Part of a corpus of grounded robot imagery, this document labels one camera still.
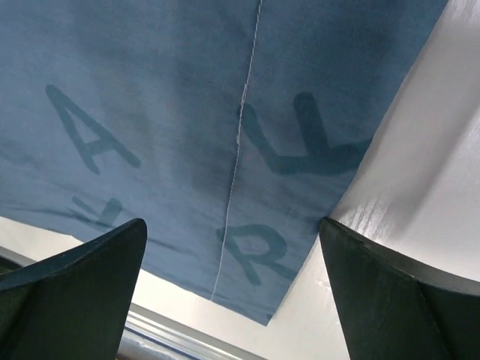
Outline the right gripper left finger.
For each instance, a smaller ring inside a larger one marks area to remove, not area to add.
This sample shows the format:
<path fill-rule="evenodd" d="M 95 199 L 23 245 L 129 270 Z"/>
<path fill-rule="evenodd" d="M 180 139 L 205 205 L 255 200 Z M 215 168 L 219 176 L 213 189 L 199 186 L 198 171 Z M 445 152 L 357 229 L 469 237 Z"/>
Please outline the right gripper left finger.
<path fill-rule="evenodd" d="M 1 258 L 1 358 L 115 359 L 146 241 L 136 218 L 31 265 Z"/>

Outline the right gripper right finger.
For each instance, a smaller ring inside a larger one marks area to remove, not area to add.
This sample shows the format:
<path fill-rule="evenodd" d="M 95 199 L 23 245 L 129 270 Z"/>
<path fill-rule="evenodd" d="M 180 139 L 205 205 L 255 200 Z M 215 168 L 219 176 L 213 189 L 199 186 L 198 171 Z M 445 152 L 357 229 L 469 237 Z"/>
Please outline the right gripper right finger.
<path fill-rule="evenodd" d="M 479 358 L 479 282 L 330 218 L 319 240 L 351 359 Z"/>

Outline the blue lettered cloth placemat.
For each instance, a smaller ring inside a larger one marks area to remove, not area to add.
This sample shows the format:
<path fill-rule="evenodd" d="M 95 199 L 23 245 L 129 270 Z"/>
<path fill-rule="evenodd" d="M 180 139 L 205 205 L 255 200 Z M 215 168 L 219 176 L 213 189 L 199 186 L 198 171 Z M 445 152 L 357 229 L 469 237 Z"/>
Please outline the blue lettered cloth placemat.
<path fill-rule="evenodd" d="M 274 316 L 444 1 L 3 1 L 1 215 Z"/>

